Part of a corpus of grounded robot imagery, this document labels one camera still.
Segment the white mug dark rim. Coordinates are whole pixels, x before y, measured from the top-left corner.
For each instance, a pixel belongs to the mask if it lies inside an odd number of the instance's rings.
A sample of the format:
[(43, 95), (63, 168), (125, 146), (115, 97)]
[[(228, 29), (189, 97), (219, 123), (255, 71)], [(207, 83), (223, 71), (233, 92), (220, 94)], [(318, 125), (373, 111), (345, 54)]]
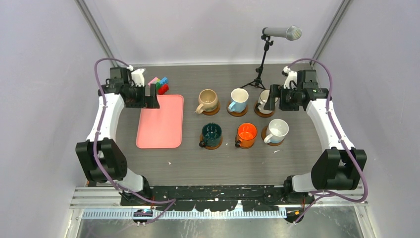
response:
[(261, 91), (260, 92), (260, 95), (259, 95), (259, 99), (258, 99), (258, 103), (260, 103), (260, 105), (258, 106), (258, 110), (261, 113), (264, 113), (264, 114), (269, 114), (272, 111), (274, 111), (274, 110), (265, 110), (264, 109), (264, 107), (266, 105), (266, 102), (267, 102), (267, 100), (269, 98), (269, 92), (270, 92), (269, 89), (265, 89), (265, 90)]

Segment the pink plastic tray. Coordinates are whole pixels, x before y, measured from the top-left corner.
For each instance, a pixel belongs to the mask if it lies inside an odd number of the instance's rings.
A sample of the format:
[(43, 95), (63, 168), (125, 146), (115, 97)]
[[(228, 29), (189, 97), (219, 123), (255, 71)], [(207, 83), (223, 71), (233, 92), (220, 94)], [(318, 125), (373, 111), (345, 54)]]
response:
[(159, 109), (141, 109), (136, 145), (140, 149), (177, 148), (182, 142), (184, 98), (158, 95)]

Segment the light blue mug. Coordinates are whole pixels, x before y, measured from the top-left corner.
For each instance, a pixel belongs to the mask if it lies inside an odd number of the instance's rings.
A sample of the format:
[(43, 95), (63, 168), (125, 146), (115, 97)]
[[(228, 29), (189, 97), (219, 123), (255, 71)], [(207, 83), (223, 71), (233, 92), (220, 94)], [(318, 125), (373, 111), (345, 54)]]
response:
[(227, 110), (230, 113), (241, 113), (247, 106), (248, 92), (243, 88), (236, 88), (230, 94), (230, 103)]

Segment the orange translucent cup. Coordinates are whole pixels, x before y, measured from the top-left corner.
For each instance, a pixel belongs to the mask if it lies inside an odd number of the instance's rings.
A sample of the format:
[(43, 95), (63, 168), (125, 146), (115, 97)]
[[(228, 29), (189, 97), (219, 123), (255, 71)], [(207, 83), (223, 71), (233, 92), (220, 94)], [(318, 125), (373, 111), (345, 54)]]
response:
[(240, 124), (237, 128), (237, 133), (235, 137), (236, 140), (254, 140), (258, 135), (257, 127), (249, 122)]

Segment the beige ceramic mug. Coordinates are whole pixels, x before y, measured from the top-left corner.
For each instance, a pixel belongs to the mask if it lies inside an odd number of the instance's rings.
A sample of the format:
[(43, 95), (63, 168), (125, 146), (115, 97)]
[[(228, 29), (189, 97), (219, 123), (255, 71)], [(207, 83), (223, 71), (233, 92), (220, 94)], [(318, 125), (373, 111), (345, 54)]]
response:
[(211, 89), (204, 89), (200, 92), (198, 97), (198, 106), (195, 110), (197, 114), (210, 113), (218, 107), (218, 96), (215, 91)]

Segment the light brown wooden coaster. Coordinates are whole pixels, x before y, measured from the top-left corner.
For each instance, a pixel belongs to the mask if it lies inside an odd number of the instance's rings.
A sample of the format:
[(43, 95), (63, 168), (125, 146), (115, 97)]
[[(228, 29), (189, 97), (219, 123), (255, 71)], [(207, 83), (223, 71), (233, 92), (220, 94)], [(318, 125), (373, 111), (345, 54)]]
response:
[(199, 146), (200, 146), (201, 148), (205, 148), (205, 149), (208, 149), (208, 150), (215, 150), (215, 149), (219, 148), (219, 147), (222, 145), (222, 143), (223, 143), (223, 136), (221, 136), (221, 137), (220, 137), (220, 141), (219, 141), (219, 143), (218, 143), (216, 146), (206, 146), (206, 145), (203, 143), (203, 139), (204, 139), (204, 137), (203, 137), (203, 135), (201, 134), (201, 135), (200, 135), (200, 142), (199, 142)]

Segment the dark walnut wooden coaster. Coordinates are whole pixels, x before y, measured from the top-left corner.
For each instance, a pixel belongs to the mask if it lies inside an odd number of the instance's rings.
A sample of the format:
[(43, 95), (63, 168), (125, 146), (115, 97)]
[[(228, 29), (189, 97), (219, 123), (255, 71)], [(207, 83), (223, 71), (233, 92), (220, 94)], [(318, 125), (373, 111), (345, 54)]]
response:
[(254, 145), (254, 140), (236, 140), (235, 147), (241, 149), (249, 149)]

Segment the dark green mug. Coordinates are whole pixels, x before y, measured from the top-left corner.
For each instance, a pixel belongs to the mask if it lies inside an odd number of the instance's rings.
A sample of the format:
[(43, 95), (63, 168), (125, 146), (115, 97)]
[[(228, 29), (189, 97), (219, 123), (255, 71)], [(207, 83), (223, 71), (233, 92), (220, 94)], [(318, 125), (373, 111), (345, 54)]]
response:
[(222, 129), (217, 123), (211, 122), (203, 126), (201, 134), (203, 135), (203, 143), (206, 146), (216, 146), (222, 136)]

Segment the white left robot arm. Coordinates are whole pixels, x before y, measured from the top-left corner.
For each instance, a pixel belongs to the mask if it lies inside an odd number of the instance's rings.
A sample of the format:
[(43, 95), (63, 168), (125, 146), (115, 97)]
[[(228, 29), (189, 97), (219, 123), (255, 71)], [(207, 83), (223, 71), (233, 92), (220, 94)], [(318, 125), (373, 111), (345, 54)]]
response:
[(99, 108), (91, 132), (75, 147), (82, 170), (89, 182), (110, 183), (122, 189), (121, 196), (147, 205), (152, 198), (147, 179), (128, 169), (126, 157), (116, 143), (116, 131), (124, 108), (158, 109), (152, 86), (146, 95), (143, 68), (112, 67), (110, 77), (99, 84)]

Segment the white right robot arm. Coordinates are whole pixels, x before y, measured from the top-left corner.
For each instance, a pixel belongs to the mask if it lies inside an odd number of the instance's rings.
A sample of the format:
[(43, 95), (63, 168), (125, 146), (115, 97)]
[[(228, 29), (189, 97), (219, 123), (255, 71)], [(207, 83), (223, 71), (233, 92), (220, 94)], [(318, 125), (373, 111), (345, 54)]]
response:
[(313, 69), (293, 71), (286, 66), (282, 75), (285, 82), (270, 86), (264, 108), (272, 110), (279, 106), (282, 111), (302, 108), (312, 120), (323, 150), (309, 173), (287, 177), (282, 191), (284, 200), (293, 204), (303, 193), (355, 190), (364, 181), (360, 173), (367, 154), (356, 149), (346, 136), (333, 108), (331, 90), (320, 88)]

